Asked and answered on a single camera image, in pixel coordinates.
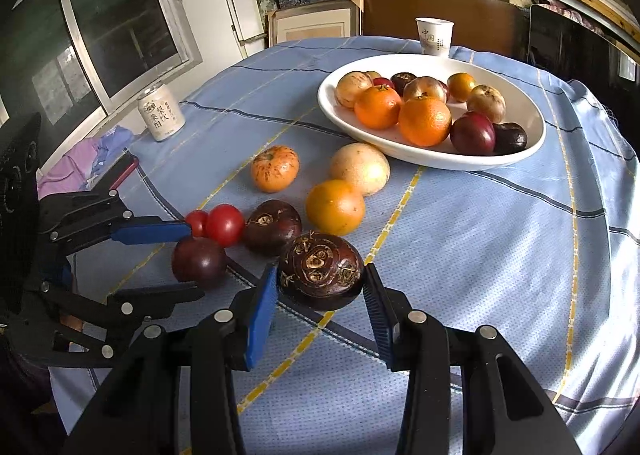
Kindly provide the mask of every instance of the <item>plaid tablecloth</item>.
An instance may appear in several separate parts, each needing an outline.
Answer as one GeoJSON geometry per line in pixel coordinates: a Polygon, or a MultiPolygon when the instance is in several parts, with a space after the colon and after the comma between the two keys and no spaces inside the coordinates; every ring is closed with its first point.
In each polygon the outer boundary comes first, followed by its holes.
{"type": "MultiPolygon", "coordinates": [[[[412,40],[356,37],[287,42],[256,54],[186,99],[187,124],[177,135],[156,143],[145,133],[133,143],[140,167],[121,196],[136,215],[180,218],[222,202],[248,214],[270,197],[253,187],[247,165],[268,146],[284,144],[302,166],[277,197],[304,213],[306,194],[326,179],[330,157],[350,141],[317,106],[321,81],[357,59],[419,51],[412,40]]],[[[581,83],[465,48],[452,49],[451,57],[524,90],[548,125],[543,148],[486,172],[391,159],[388,185],[366,200],[364,221],[347,238],[414,308],[447,326],[498,327],[583,452],[595,455],[639,393],[638,159],[581,83]]],[[[81,251],[74,259],[79,290],[101,301],[122,287],[170,283],[172,248],[104,242],[81,251]]],[[[196,324],[260,275],[263,259],[242,247],[228,254],[244,269],[229,271],[223,286],[202,300],[178,305],[165,327],[196,324]]],[[[106,371],[51,372],[70,429],[106,371]]],[[[186,369],[183,375],[180,447],[188,449],[186,369]]],[[[259,366],[234,377],[248,453],[394,453],[408,378],[390,373],[378,358],[362,297],[332,319],[278,307],[259,366]]],[[[451,393],[451,452],[460,453],[455,370],[451,393]]]]}

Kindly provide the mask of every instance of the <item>black screen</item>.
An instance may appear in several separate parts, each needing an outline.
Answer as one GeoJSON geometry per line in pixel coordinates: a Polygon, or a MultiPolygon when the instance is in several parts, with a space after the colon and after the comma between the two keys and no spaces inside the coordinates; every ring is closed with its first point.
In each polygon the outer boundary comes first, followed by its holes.
{"type": "Polygon", "coordinates": [[[621,51],[607,39],[544,7],[531,7],[529,64],[564,81],[578,80],[611,110],[620,133],[640,149],[640,66],[620,76],[621,51]]]}

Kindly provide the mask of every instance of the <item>white can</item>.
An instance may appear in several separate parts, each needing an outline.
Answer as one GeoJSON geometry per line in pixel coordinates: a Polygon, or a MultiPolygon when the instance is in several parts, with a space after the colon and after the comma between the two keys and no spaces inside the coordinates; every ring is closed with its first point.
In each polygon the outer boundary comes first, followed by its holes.
{"type": "Polygon", "coordinates": [[[138,98],[138,110],[157,141],[174,135],[184,126],[184,115],[169,88],[159,83],[138,98]]]}

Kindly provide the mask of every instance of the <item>paper cup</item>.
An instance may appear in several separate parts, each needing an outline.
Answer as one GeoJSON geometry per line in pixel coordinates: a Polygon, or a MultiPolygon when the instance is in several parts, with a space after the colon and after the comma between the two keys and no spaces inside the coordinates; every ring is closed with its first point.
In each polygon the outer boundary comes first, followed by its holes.
{"type": "Polygon", "coordinates": [[[453,22],[438,18],[416,18],[422,54],[449,56],[453,22]]]}

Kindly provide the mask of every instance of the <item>purple cloth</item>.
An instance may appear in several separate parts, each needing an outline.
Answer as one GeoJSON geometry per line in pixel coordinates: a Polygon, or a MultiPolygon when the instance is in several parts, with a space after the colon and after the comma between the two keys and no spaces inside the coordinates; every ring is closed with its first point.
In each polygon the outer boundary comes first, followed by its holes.
{"type": "Polygon", "coordinates": [[[132,139],[132,131],[121,126],[102,137],[82,139],[38,181],[38,198],[88,189],[88,180],[97,180],[132,139]]]}
{"type": "Polygon", "coordinates": [[[42,199],[52,193],[78,191],[91,175],[98,155],[99,141],[98,137],[82,139],[66,152],[38,181],[38,198],[42,199]]]}

